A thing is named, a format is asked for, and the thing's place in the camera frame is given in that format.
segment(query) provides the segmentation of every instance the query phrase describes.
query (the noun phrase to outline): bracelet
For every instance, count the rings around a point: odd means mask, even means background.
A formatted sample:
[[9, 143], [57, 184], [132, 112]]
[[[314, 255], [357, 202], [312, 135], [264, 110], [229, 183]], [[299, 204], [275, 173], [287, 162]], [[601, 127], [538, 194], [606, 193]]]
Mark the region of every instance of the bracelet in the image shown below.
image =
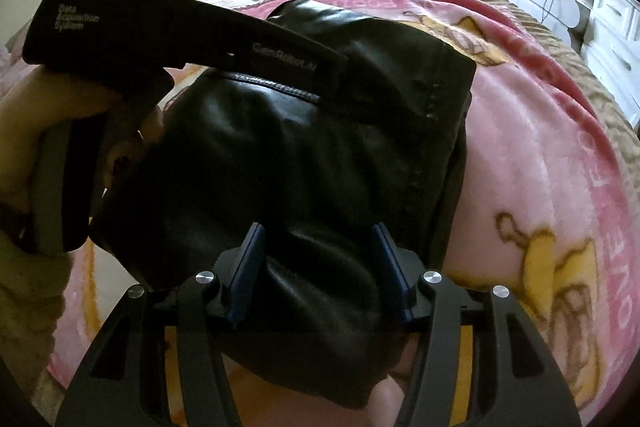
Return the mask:
[[0, 201], [0, 231], [9, 236], [11, 242], [21, 250], [28, 253], [35, 251], [31, 214], [22, 214]]

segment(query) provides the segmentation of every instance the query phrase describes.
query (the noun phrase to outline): pink blanket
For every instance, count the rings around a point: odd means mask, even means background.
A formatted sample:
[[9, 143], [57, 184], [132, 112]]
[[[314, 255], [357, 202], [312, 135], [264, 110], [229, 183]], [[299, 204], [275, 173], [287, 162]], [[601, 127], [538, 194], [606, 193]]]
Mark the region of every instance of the pink blanket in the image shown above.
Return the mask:
[[[284, 1], [243, 11], [264, 18]], [[588, 100], [510, 13], [480, 1], [317, 1], [420, 28], [478, 64], [465, 182], [444, 271], [469, 287], [500, 283], [515, 292], [552, 349], [586, 425], [640, 347], [640, 206]], [[79, 287], [104, 276], [94, 271], [82, 282], [76, 278], [86, 274], [86, 261], [81, 266], [70, 289], [91, 295]], [[79, 300], [60, 324], [52, 359], [65, 383], [92, 337], [91, 328], [78, 327], [87, 314]], [[76, 346], [73, 356], [63, 342]], [[262, 425], [282, 391], [265, 383], [243, 389], [259, 389], [255, 400], [239, 401], [252, 404], [251, 413], [239, 406], [243, 421]], [[266, 404], [262, 413], [258, 401]], [[345, 425], [354, 425], [349, 418]]]

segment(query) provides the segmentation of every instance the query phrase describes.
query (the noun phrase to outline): drawer handle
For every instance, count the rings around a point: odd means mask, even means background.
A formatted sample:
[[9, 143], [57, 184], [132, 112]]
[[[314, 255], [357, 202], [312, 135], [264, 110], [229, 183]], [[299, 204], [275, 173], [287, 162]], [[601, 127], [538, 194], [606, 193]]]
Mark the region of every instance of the drawer handle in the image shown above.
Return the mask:
[[611, 9], [613, 13], [615, 13], [618, 17], [622, 17], [622, 12], [617, 8], [613, 7], [611, 4], [607, 4], [607, 6]]
[[611, 51], [613, 52], [614, 55], [616, 55], [616, 58], [622, 62], [622, 65], [625, 67], [625, 70], [627, 71], [631, 71], [633, 69], [633, 66], [631, 65], [631, 63], [628, 60], [625, 60], [622, 55], [620, 55], [620, 52], [614, 48], [613, 46], [611, 47]]

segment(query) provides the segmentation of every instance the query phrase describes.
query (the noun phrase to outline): cartoon character print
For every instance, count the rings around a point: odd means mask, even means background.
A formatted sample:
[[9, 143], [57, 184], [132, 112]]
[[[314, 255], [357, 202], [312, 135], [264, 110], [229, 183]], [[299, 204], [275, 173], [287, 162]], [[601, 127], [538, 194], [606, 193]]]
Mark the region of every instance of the cartoon character print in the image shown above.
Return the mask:
[[509, 57], [504, 51], [487, 41], [484, 33], [471, 16], [463, 17], [459, 22], [451, 25], [437, 21], [428, 15], [418, 15], [411, 11], [405, 11], [403, 15], [417, 20], [417, 22], [402, 21], [404, 24], [445, 41], [481, 66], [499, 66], [509, 62]]

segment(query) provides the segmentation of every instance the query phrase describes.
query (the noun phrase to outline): blanket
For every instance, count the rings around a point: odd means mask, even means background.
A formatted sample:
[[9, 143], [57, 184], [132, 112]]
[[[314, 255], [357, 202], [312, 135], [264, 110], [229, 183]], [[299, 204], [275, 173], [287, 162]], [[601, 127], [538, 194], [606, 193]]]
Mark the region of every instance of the blanket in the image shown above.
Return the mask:
[[[284, 1], [243, 11], [264, 18]], [[465, 182], [444, 273], [468, 287], [502, 284], [517, 295], [586, 425], [640, 347], [640, 205], [588, 100], [513, 16], [480, 1], [317, 1], [414, 26], [478, 64]], [[184, 86], [201, 71], [172, 73]], [[90, 243], [76, 253], [50, 364], [65, 385], [131, 282], [122, 273], [112, 277], [118, 270]], [[461, 352], [461, 364], [470, 364], [469, 351]], [[175, 364], [168, 367], [180, 423]], [[323, 425], [329, 417], [332, 425], [364, 425], [360, 412], [272, 386], [232, 363], [229, 375], [246, 426]], [[464, 401], [456, 403], [452, 425], [465, 416]]]

